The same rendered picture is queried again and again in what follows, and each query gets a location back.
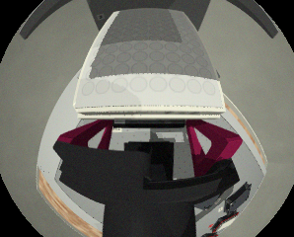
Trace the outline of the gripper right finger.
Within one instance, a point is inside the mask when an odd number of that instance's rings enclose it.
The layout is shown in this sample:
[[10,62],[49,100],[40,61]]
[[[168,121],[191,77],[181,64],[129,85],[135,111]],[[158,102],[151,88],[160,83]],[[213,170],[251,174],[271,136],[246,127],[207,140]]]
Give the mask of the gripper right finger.
[[[195,177],[205,175],[216,162],[232,158],[243,142],[239,134],[202,119],[187,119],[185,125]],[[195,128],[211,141],[206,155],[198,141]]]

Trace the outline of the dark grey flat plate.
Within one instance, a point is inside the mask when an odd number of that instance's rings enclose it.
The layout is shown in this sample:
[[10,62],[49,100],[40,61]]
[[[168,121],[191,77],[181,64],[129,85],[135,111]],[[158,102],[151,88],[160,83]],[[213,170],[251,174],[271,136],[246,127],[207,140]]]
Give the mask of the dark grey flat plate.
[[[221,193],[221,194],[223,194],[223,193]],[[216,197],[213,197],[211,199],[208,199],[207,201],[204,201],[202,203],[195,204],[194,207],[207,211],[216,202],[216,200],[222,196],[221,194],[219,194]]]

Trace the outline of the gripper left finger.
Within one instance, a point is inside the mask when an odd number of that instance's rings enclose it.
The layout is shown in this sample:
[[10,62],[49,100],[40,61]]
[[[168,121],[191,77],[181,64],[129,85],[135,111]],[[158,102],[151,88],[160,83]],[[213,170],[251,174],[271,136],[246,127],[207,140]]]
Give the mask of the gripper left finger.
[[57,138],[58,141],[68,142],[73,145],[88,146],[88,141],[105,128],[101,142],[97,148],[109,149],[112,133],[112,119],[98,119],[82,125],[65,133]]

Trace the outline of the grey perforated base plate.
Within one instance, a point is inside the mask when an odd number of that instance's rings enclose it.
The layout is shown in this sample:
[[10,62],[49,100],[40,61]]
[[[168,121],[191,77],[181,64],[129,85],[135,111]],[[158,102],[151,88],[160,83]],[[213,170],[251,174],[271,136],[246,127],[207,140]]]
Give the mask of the grey perforated base plate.
[[[234,127],[232,127],[221,115],[220,118],[217,119],[203,120],[239,134],[234,129]],[[202,146],[204,153],[206,154],[211,147],[211,141],[202,133],[200,133],[196,128],[194,130],[197,135],[198,141]],[[97,148],[99,146],[99,143],[101,142],[104,131],[105,129],[101,130],[98,134],[92,137],[88,141],[88,146]],[[122,128],[121,132],[112,132],[109,150],[124,151],[123,143],[128,141],[174,142],[175,154],[173,180],[194,177],[193,164],[191,159],[192,157],[186,126],[184,126],[184,128]],[[219,218],[227,215],[227,213],[224,212],[225,200],[229,198],[233,193],[235,193],[245,182],[247,182],[247,184],[249,185],[252,184],[252,187],[250,190],[249,198],[241,206],[239,206],[239,208],[236,209],[240,214],[253,198],[264,177],[264,174],[257,162],[257,159],[255,158],[254,154],[244,140],[240,148],[232,156],[232,160],[236,167],[240,181],[233,187],[226,190],[220,197],[221,199],[216,204],[214,203],[207,211],[196,207],[194,208],[196,237],[201,237],[204,234],[212,233],[212,230],[210,229],[213,227],[216,221]],[[59,168],[62,164],[62,161],[63,160],[60,159],[54,181],[81,209],[83,209],[86,213],[88,213],[90,216],[103,224],[105,209],[104,204],[81,196],[80,194],[76,193],[59,181],[60,175],[62,173]],[[222,206],[222,210],[219,211],[219,208],[221,208]],[[211,224],[213,225],[209,227]]]

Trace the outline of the white well plate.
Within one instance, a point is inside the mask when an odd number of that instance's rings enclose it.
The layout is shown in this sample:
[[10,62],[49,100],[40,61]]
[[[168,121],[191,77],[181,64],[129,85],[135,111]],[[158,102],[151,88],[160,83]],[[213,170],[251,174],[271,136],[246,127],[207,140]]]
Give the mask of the white well plate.
[[230,224],[232,224],[232,222],[235,220],[236,217],[237,217],[237,215],[234,216],[234,217],[232,217],[232,218],[230,218],[230,219],[228,219],[228,220],[226,220],[225,222],[223,222],[223,223],[217,228],[216,231],[219,231],[219,230],[221,230],[221,229],[223,229],[223,228],[229,226]]
[[216,68],[184,12],[113,12],[83,64],[77,119],[220,119],[226,113]]

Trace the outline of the grey tower with black slots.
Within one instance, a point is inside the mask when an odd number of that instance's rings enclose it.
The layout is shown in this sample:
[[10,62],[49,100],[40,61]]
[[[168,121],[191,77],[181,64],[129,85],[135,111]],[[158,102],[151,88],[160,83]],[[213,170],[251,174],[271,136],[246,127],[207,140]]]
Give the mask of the grey tower with black slots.
[[[25,40],[48,16],[72,0],[43,0],[25,19],[19,34]],[[272,18],[255,0],[226,0],[254,19],[273,39],[278,28]],[[197,31],[201,26],[210,0],[87,0],[100,31],[113,12],[130,9],[168,9],[184,12]]]

